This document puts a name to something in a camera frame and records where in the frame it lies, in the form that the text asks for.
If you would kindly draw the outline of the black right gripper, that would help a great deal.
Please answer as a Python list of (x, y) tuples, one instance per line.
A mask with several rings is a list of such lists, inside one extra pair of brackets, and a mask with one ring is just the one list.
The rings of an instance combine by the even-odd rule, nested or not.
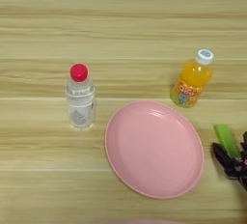
[[(247, 131), (243, 134), (241, 147), (243, 151), (247, 152)], [(218, 143), (212, 144), (212, 151), (216, 159), (224, 168), (226, 175), (229, 178), (238, 180), (247, 191), (247, 155), (230, 158), (226, 150)]]

